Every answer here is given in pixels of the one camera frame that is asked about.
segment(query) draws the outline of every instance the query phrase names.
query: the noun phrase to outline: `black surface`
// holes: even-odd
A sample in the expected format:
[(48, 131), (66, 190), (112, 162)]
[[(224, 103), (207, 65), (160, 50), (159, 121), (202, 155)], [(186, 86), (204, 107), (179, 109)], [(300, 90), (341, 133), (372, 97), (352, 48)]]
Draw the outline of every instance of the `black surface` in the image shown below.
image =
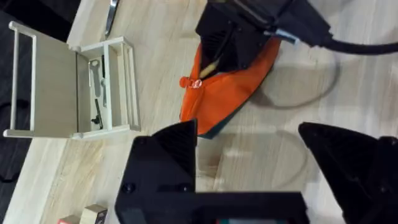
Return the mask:
[(315, 123), (298, 131), (348, 224), (398, 223), (398, 139)]
[[(73, 22), (80, 3), (80, 0), (41, 1), (69, 22)], [(8, 28), (8, 23), (12, 20), (16, 21), (14, 17), (0, 11), (0, 106), (11, 100), (14, 33)], [(20, 35), (18, 99), (27, 102), (30, 102), (31, 44), (30, 38)], [(29, 111), (29, 107), (17, 109), (18, 129), (29, 128)], [(7, 179), (20, 171), (30, 144), (28, 139), (6, 139), (2, 136), (2, 132), (9, 128), (9, 113), (9, 106), (0, 109), (0, 175)], [(0, 183), (0, 223), (4, 219), (14, 187), (15, 183)]]
[(196, 121), (135, 138), (116, 199), (120, 223), (214, 224), (275, 219), (308, 224), (300, 192), (195, 192)]

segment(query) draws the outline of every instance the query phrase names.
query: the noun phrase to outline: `metal tool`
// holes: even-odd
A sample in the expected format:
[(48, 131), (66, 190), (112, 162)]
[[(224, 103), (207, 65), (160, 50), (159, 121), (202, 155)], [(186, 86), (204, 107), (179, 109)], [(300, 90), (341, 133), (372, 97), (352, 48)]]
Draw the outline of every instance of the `metal tool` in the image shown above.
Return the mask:
[(94, 91), (95, 91), (95, 96), (100, 97), (101, 96), (101, 83), (100, 83), (100, 75), (98, 73), (98, 69), (100, 67), (100, 61), (99, 60), (92, 60), (89, 62), (90, 66), (90, 72), (92, 73), (93, 79), (94, 79)]
[(106, 27), (105, 27), (105, 38), (108, 38), (111, 33), (114, 16), (116, 15), (116, 10), (118, 9), (118, 5), (119, 5), (119, 0), (111, 0), (111, 3), (109, 4), (108, 18), (106, 19)]
[(103, 106), (106, 107), (106, 84), (105, 79), (101, 79), (101, 86), (103, 87)]
[(91, 119), (91, 122), (94, 124), (99, 124), (99, 129), (102, 130), (104, 129), (104, 124), (102, 122), (100, 105), (98, 104), (97, 99), (95, 99), (94, 101), (95, 101), (95, 108), (97, 109), (97, 115), (95, 116), (95, 118)]

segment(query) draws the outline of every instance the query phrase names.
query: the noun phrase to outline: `dark floor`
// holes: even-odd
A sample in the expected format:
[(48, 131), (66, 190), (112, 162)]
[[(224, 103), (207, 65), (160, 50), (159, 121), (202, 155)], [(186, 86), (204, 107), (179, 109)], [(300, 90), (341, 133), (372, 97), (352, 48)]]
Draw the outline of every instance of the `dark floor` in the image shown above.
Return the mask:
[[(41, 1), (70, 22), (73, 22), (80, 3), (80, 0)], [(9, 128), (9, 106), (4, 106), (4, 104), (11, 100), (14, 43), (14, 33), (8, 29), (8, 23), (11, 20), (15, 20), (15, 18), (0, 11), (0, 133)], [(31, 44), (30, 38), (20, 35), (18, 99), (21, 102), (30, 101)], [(29, 107), (17, 109), (18, 129), (29, 128), (29, 113)], [(0, 135), (0, 176), (10, 179), (21, 170), (29, 144), (30, 140), (28, 139), (6, 139)], [(0, 223), (4, 220), (14, 187), (15, 183), (0, 182)]]

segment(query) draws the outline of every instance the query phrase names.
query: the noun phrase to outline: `orange bag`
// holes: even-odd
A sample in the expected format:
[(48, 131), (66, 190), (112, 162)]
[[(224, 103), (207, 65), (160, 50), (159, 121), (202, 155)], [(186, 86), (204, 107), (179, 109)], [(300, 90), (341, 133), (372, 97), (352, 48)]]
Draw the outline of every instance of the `orange bag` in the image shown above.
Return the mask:
[(246, 70), (220, 73), (200, 80), (201, 45), (190, 77), (182, 77), (186, 88), (180, 119), (197, 119), (198, 135), (213, 138), (254, 93), (272, 68), (280, 47), (279, 39), (270, 39)]

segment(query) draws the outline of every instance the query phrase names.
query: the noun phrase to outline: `black cable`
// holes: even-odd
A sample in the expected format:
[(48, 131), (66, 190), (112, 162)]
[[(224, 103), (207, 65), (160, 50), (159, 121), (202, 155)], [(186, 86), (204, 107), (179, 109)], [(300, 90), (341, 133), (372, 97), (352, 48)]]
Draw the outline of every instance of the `black cable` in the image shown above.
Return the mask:
[(330, 39), (323, 45), (324, 48), (336, 52), (356, 55), (383, 55), (398, 52), (398, 42), (391, 44), (366, 45), (352, 44), (340, 40)]

